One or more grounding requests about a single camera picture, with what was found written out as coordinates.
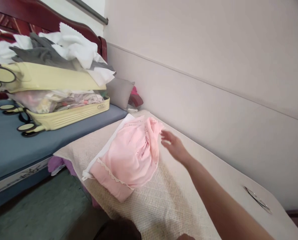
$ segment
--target clothing pile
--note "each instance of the clothing pile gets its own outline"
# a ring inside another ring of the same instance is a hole
[[[52,113],[93,103],[102,103],[106,91],[27,90],[8,94],[33,113]]]
[[[13,35],[16,42],[0,41],[0,63],[31,62],[87,71],[99,86],[114,79],[115,70],[98,54],[98,46],[64,23],[54,33]]]
[[[161,122],[128,114],[103,149],[83,171],[83,181],[96,179],[123,202],[146,184],[158,167]]]

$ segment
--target wall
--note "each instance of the wall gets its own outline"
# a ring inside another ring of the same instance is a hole
[[[298,0],[106,4],[108,42],[298,119]]]
[[[97,19],[89,14],[88,12],[77,7],[75,3],[68,0],[41,0],[53,10],[69,18],[73,21],[84,23],[89,26],[97,36],[103,36],[103,25],[97,21]],[[105,0],[94,1],[93,4],[89,5],[99,14],[104,14]]]
[[[298,209],[298,1],[105,10],[109,63],[136,82],[143,108]]]
[[[108,45],[143,108],[298,209],[298,120]]]

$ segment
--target blue bed sheet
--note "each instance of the blue bed sheet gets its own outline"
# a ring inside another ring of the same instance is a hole
[[[12,104],[0,100],[0,106]],[[68,143],[123,119],[127,112],[110,104],[108,111],[54,131],[45,131],[25,138],[16,129],[23,123],[18,115],[6,116],[0,110],[0,180],[20,169],[52,155]]]

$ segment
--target gray pillow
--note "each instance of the gray pillow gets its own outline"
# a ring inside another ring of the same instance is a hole
[[[110,97],[110,103],[126,111],[133,87],[134,82],[114,78],[106,85],[108,96]]]

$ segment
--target person's arm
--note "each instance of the person's arm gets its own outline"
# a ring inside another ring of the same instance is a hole
[[[192,182],[223,240],[273,240],[269,233],[188,153],[179,138],[168,131],[162,131],[161,136],[162,145],[188,170]]]

